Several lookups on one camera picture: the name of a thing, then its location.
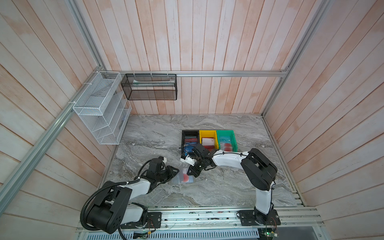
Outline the grey card holder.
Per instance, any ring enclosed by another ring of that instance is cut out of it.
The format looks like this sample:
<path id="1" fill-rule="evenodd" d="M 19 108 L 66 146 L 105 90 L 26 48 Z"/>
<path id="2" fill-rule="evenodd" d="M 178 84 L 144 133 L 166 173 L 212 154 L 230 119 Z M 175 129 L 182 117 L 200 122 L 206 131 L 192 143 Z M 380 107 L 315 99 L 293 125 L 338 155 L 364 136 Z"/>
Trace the grey card holder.
<path id="1" fill-rule="evenodd" d="M 172 185 L 192 184 L 195 182 L 194 176 L 189 176 L 188 168 L 180 168 L 177 175 L 171 180 Z"/>

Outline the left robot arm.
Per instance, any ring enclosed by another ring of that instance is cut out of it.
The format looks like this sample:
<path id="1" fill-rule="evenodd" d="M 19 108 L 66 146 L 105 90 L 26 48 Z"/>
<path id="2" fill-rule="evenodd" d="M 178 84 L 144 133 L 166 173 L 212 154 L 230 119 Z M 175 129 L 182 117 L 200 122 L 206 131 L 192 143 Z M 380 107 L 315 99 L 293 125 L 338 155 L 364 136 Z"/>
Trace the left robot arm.
<path id="1" fill-rule="evenodd" d="M 148 208 L 134 203 L 136 197 L 151 193 L 171 181 L 180 172 L 167 166 L 164 157 L 146 161 L 132 181 L 107 181 L 84 203 L 80 224 L 88 231 L 122 232 L 122 227 L 155 229 Z"/>

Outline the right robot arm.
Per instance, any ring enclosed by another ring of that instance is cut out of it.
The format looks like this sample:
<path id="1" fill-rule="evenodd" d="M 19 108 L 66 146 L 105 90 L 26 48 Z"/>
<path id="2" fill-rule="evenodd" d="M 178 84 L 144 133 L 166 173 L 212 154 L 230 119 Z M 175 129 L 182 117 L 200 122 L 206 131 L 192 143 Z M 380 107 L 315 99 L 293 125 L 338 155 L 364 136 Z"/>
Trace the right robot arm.
<path id="1" fill-rule="evenodd" d="M 181 162 L 190 165 L 187 175 L 198 177 L 202 171 L 216 167 L 232 167 L 242 169 L 251 184 L 256 188 L 255 215 L 266 218 L 273 210 L 272 191 L 276 184 L 278 168 L 258 149 L 248 152 L 227 152 L 208 150 L 197 144 L 192 154 L 183 153 Z"/>

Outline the black plastic bin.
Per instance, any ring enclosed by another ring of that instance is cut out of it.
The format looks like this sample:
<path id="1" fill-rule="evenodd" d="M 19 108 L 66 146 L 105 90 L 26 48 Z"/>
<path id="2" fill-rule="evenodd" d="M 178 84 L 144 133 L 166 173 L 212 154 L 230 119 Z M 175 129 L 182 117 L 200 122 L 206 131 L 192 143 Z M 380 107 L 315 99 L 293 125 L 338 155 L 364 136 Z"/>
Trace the black plastic bin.
<path id="1" fill-rule="evenodd" d="M 193 149 L 200 142 L 199 130 L 182 130 L 182 155 L 195 156 Z"/>

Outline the yellow plastic bin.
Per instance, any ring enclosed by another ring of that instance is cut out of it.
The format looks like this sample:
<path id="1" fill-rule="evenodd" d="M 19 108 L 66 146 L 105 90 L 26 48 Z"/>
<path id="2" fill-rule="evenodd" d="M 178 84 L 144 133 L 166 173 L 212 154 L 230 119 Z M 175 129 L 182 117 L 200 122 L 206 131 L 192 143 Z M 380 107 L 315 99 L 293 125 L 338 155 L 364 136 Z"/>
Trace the yellow plastic bin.
<path id="1" fill-rule="evenodd" d="M 200 143 L 208 150 L 219 149 L 217 131 L 199 130 Z"/>

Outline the green plastic bin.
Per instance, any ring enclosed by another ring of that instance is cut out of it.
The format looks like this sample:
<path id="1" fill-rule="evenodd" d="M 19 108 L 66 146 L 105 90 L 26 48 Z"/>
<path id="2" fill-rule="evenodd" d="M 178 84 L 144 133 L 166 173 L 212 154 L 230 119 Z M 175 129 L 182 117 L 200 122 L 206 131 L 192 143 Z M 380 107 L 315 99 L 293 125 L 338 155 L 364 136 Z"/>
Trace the green plastic bin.
<path id="1" fill-rule="evenodd" d="M 217 130 L 219 149 L 226 152 L 237 152 L 238 144 L 233 130 Z"/>

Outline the black mesh basket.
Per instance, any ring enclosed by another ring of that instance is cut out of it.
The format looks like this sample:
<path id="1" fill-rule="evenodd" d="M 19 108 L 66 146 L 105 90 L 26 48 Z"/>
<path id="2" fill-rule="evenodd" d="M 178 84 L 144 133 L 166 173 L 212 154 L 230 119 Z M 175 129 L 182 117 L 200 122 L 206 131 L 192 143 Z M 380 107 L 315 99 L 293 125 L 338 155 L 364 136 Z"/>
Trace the black mesh basket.
<path id="1" fill-rule="evenodd" d="M 125 74 L 121 86 L 131 101 L 176 101 L 178 98 L 175 74 Z"/>

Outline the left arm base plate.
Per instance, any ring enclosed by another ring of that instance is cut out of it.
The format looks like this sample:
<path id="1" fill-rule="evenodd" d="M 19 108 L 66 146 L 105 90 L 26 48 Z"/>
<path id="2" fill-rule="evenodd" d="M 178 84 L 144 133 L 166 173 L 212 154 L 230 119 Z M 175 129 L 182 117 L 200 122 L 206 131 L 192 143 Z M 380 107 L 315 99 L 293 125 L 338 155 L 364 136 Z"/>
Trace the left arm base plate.
<path id="1" fill-rule="evenodd" d="M 145 212 L 137 222 L 123 221 L 122 229 L 130 230 L 156 230 L 161 227 L 162 213 L 161 212 Z"/>

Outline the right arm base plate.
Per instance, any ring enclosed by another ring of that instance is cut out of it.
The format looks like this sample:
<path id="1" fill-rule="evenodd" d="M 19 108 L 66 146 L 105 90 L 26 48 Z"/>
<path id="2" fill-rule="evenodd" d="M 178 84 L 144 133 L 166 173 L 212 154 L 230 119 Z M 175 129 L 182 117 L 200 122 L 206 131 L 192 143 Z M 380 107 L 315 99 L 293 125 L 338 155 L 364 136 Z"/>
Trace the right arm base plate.
<path id="1" fill-rule="evenodd" d="M 279 226 L 280 217 L 275 209 L 272 209 L 267 215 L 254 210 L 241 210 L 237 212 L 237 217 L 242 226 Z"/>

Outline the horizontal aluminium rail back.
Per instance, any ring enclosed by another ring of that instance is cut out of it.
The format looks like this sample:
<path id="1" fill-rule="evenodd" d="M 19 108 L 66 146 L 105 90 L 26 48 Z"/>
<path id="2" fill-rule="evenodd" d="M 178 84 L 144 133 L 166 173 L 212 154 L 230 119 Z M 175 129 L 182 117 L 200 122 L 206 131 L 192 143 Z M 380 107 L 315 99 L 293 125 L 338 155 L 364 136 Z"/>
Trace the horizontal aluminium rail back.
<path id="1" fill-rule="evenodd" d="M 149 74 L 149 75 L 177 75 L 178 77 L 284 77 L 288 71 L 261 70 L 261 71 L 118 71 L 125 74 Z"/>

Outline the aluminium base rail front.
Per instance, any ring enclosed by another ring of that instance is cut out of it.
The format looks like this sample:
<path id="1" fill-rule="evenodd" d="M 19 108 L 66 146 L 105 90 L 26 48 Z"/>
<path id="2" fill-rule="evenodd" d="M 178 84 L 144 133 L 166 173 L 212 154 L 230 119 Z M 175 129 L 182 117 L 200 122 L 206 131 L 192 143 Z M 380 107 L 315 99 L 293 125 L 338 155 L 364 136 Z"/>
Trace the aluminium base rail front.
<path id="1" fill-rule="evenodd" d="M 288 227 L 322 227 L 325 225 L 320 213 L 314 207 L 276 207 L 277 214 L 269 223 L 255 225 L 253 228 L 277 226 Z M 206 229 L 240 229 L 242 218 L 239 211 L 251 211 L 240 207 L 177 207 L 149 208 L 148 212 L 161 212 L 161 227 L 157 230 L 206 230 Z"/>

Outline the aluminium rail left wall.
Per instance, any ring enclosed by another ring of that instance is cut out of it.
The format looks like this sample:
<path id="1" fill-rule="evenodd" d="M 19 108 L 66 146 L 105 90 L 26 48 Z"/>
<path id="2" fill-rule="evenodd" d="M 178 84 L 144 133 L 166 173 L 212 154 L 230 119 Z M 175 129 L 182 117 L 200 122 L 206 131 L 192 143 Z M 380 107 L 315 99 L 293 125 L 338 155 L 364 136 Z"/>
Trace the aluminium rail left wall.
<path id="1" fill-rule="evenodd" d="M 104 67 L 98 66 L 92 71 L 86 81 L 82 84 L 81 88 L 75 93 L 74 97 L 66 104 L 58 117 L 42 134 L 36 144 L 27 152 L 23 160 L 1 186 L 1 215 L 4 214 L 21 187 L 26 183 L 43 156 L 47 153 L 53 142 L 72 118 L 75 112 L 73 109 L 75 103 L 77 103 L 87 86 L 91 84 L 93 78 L 103 69 Z"/>

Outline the aluminium corner post right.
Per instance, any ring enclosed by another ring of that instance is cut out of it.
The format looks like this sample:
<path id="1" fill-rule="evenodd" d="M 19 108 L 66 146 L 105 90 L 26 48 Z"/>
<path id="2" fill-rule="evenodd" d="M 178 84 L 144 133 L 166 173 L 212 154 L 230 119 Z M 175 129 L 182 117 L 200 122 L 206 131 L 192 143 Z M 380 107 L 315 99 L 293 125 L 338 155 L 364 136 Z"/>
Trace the aluminium corner post right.
<path id="1" fill-rule="evenodd" d="M 282 90 L 283 86 L 285 85 L 288 77 L 294 70 L 295 66 L 299 62 L 300 58 L 302 57 L 304 51 L 308 47 L 309 43 L 311 42 L 313 36 L 315 35 L 317 28 L 321 25 L 323 19 L 327 15 L 330 7 L 333 5 L 334 1 L 320 1 L 319 6 L 316 8 L 316 11 L 313 15 L 313 18 L 309 22 L 309 25 L 305 28 L 305 32 L 303 36 L 301 37 L 297 47 L 295 48 L 295 51 L 290 58 L 290 61 L 288 62 L 287 67 L 283 71 L 284 75 L 279 78 L 279 81 L 274 86 L 273 91 L 271 92 L 271 95 L 268 97 L 268 101 L 264 107 L 263 112 L 261 113 L 261 116 L 263 119 L 265 119 L 276 101 L 280 91 Z"/>

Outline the aluminium corner post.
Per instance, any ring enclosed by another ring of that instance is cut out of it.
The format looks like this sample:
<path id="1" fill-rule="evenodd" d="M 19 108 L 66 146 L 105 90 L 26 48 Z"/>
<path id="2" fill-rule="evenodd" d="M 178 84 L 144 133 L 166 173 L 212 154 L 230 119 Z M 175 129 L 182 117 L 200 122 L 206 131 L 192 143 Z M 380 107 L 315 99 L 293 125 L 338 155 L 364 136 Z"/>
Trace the aluminium corner post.
<path id="1" fill-rule="evenodd" d="M 288 62 L 287 67 L 283 71 L 284 75 L 279 78 L 279 81 L 274 86 L 273 91 L 271 92 L 271 95 L 268 97 L 268 101 L 264 107 L 263 112 L 261 113 L 261 116 L 263 119 L 265 119 L 276 101 L 280 91 L 282 90 L 283 86 L 285 85 L 288 77 L 294 70 L 295 66 L 299 62 L 300 58 L 302 57 L 304 51 L 308 47 L 309 43 L 311 42 L 313 36 L 315 35 L 317 28 L 321 25 L 323 19 L 327 15 L 330 7 L 333 5 L 334 1 L 320 1 L 319 6 L 316 8 L 316 11 L 313 15 L 313 18 L 309 22 L 309 25 L 305 28 L 305 32 L 303 36 L 301 37 L 297 47 L 295 48 L 295 51 L 290 58 L 290 61 Z"/>
<path id="2" fill-rule="evenodd" d="M 74 20 L 77 23 L 77 25 L 80 29 L 80 32 L 81 32 L 83 38 L 85 39 L 85 42 L 88 45 L 88 48 L 89 48 L 94 60 L 97 63 L 98 68 L 100 70 L 105 70 L 104 62 L 100 56 L 100 53 L 97 49 L 95 41 L 92 38 L 90 30 L 86 24 L 86 21 L 83 17 L 83 14 L 81 13 L 81 10 L 79 8 L 77 1 L 68 0 L 67 5 L 69 6 L 70 11 L 72 12 Z"/>

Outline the aluminium corner post left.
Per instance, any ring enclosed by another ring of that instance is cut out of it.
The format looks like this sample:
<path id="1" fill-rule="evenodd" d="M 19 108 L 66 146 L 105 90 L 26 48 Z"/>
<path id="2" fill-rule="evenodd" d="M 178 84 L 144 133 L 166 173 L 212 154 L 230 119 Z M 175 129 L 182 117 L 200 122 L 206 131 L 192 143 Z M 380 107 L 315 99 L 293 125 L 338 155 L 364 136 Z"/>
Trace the aluminium corner post left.
<path id="1" fill-rule="evenodd" d="M 70 11 L 72 12 L 74 20 L 77 23 L 77 25 L 80 29 L 80 32 L 81 32 L 83 38 L 85 39 L 85 42 L 88 45 L 88 48 L 89 48 L 94 60 L 97 63 L 98 68 L 100 70 L 105 70 L 104 62 L 100 56 L 100 53 L 97 49 L 95 41 L 92 38 L 90 30 L 86 24 L 86 21 L 83 17 L 83 14 L 81 13 L 81 10 L 79 8 L 77 1 L 68 0 L 67 5 L 69 6 Z"/>

